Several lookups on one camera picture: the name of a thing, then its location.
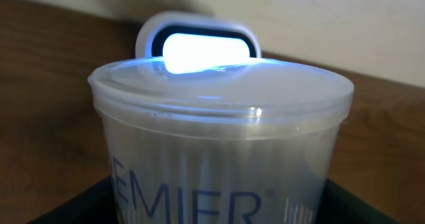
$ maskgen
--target glowing light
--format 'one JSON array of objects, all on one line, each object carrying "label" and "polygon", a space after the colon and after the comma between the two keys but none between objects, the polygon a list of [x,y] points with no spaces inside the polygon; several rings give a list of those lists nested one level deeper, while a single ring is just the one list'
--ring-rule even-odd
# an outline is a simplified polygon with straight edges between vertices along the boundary
[{"label": "glowing light", "polygon": [[241,39],[175,33],[164,42],[165,68],[173,74],[243,63],[250,57]]},{"label": "glowing light", "polygon": [[220,97],[216,96],[198,96],[199,98],[205,98],[205,99],[220,99]]},{"label": "glowing light", "polygon": [[261,110],[261,108],[257,109],[257,116],[261,116],[261,114],[263,113],[263,111]]}]

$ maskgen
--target dark tray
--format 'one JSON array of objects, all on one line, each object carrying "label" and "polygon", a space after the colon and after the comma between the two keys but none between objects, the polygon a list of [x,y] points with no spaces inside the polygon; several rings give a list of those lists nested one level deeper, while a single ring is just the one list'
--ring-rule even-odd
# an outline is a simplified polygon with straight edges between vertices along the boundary
[{"label": "dark tray", "polygon": [[[31,221],[31,224],[118,224],[111,177],[107,177],[74,199]],[[317,214],[317,224],[398,223],[327,181]]]}]

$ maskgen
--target brown wood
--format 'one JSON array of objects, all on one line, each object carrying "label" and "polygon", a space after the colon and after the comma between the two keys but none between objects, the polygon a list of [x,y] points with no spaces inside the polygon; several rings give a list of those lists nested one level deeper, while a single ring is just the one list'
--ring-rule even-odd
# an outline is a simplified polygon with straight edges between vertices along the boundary
[{"label": "brown wood", "polygon": [[[131,58],[136,34],[127,23],[0,0],[0,223],[34,219],[109,174],[86,79]],[[356,91],[329,177],[402,223],[425,223],[425,90],[334,71]]]}]

